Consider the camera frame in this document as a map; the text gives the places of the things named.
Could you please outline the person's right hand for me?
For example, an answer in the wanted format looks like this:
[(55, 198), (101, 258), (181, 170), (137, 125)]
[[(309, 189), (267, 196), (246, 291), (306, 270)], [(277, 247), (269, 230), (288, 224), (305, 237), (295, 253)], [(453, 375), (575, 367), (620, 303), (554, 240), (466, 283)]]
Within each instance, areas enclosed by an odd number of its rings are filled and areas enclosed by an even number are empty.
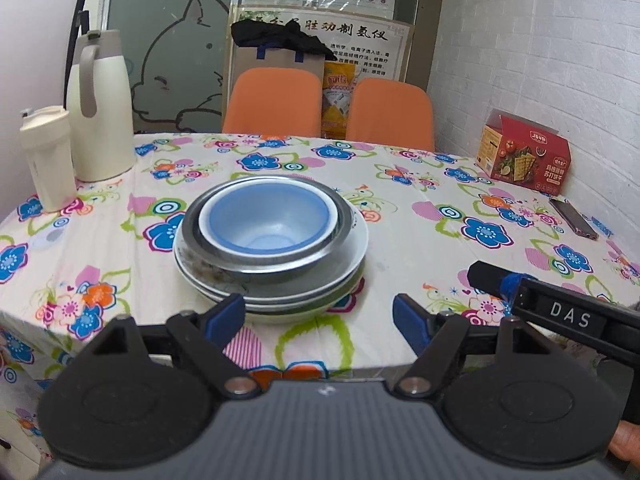
[(621, 420), (608, 449), (620, 460), (640, 468), (640, 426)]

